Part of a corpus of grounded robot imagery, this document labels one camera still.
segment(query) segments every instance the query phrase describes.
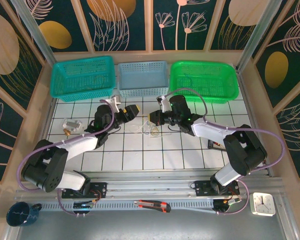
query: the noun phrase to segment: light blue basket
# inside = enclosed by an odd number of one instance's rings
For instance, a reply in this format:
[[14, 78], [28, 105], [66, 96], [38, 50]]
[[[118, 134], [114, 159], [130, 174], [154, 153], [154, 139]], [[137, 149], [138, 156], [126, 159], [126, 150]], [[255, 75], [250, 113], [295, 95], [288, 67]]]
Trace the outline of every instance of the light blue basket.
[[166, 95], [169, 90], [167, 62], [120, 63], [118, 89], [123, 98]]
[[64, 102], [107, 97], [116, 86], [111, 56], [99, 56], [53, 65], [50, 94]]

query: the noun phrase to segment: alarm clock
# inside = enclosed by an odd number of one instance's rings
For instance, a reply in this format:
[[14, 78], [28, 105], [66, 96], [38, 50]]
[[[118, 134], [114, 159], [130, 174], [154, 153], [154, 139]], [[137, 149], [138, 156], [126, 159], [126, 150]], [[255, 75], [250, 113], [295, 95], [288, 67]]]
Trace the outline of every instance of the alarm clock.
[[251, 212], [255, 215], [271, 217], [276, 214], [274, 197], [268, 193], [251, 193], [250, 207]]

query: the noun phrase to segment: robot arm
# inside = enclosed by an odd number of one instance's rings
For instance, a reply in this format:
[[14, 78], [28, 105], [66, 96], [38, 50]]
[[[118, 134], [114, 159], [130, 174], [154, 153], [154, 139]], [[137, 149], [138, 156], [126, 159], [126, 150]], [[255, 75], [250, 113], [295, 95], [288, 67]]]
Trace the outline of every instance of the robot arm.
[[256, 134], [252, 131], [241, 131], [250, 128], [242, 125], [238, 131], [222, 129], [205, 122], [202, 115], [191, 113], [183, 95], [172, 96], [168, 100], [163, 96], [157, 98], [163, 110], [149, 114], [149, 121], [156, 126], [178, 125], [183, 133], [194, 137], [210, 139], [225, 146], [229, 163], [216, 172], [211, 178], [211, 185], [217, 194], [226, 191], [227, 186], [241, 176], [246, 176], [262, 163], [267, 152]]
[[[21, 176], [49, 193], [56, 188], [72, 189], [85, 196], [90, 190], [90, 179], [78, 171], [65, 171], [68, 160], [84, 152], [101, 147], [108, 139], [109, 131], [118, 129], [121, 124], [133, 120], [139, 113], [137, 105], [128, 105], [124, 109], [118, 109], [120, 104], [118, 97], [109, 99], [114, 109], [114, 122], [105, 132], [95, 136], [85, 136], [72, 142], [57, 145], [29, 157], [25, 163]], [[85, 132], [96, 133], [103, 130], [112, 120], [112, 111], [106, 104], [100, 105]], [[41, 140], [34, 150], [53, 144], [48, 140]]]

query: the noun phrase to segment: red utility knife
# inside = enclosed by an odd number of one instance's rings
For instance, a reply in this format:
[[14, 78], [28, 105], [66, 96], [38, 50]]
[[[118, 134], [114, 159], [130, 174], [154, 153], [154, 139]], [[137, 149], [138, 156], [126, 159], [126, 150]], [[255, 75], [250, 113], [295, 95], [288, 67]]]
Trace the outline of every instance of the red utility knife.
[[134, 205], [139, 208], [153, 209], [163, 213], [170, 213], [171, 211], [171, 206], [163, 201], [139, 200], [135, 201]]

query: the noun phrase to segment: white tile floor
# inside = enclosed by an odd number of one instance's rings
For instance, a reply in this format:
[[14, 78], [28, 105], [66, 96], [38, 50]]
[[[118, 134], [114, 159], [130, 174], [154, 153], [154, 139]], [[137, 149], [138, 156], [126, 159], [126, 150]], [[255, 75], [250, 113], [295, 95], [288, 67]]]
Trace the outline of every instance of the white tile floor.
[[[79, 119], [86, 128], [94, 119], [100, 98], [76, 102], [58, 101], [47, 139], [59, 142], [63, 135], [61, 123], [64, 118]], [[110, 135], [100, 148], [85, 152], [66, 164], [67, 170], [83, 172], [122, 171], [122, 170], [162, 170], [162, 169], [203, 169], [222, 168], [229, 162], [224, 151], [208, 149], [208, 140], [189, 134], [171, 132], [167, 125], [158, 127], [158, 136], [147, 134], [149, 128], [143, 124], [147, 115], [160, 109], [156, 97], [136, 97], [122, 99], [120, 108], [137, 104], [140, 113], [133, 121], [121, 126], [121, 130]], [[203, 114], [200, 102], [189, 102], [192, 113]], [[247, 109], [241, 93], [238, 98], [226, 104], [207, 104], [207, 119], [227, 126], [250, 125]]]

